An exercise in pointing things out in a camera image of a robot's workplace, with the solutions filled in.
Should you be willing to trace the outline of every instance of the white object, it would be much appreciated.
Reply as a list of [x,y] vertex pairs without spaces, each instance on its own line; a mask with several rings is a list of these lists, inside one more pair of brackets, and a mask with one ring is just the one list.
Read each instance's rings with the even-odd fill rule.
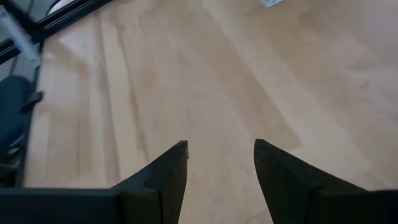
[[274,6],[278,3],[280,3],[283,0],[261,0],[261,4],[267,6],[267,7],[271,7]]
[[21,51],[34,68],[40,66],[41,59],[36,47],[28,38],[28,35],[20,27],[18,22],[7,12],[4,6],[0,6],[0,23],[8,33],[15,45]]

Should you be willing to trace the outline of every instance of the wooden floor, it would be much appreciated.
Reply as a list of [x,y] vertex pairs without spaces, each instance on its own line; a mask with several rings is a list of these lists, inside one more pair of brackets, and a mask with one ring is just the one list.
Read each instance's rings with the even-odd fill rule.
[[25,185],[110,187],[189,142],[180,223],[272,223],[263,138],[398,187],[395,0],[115,0],[46,42]]

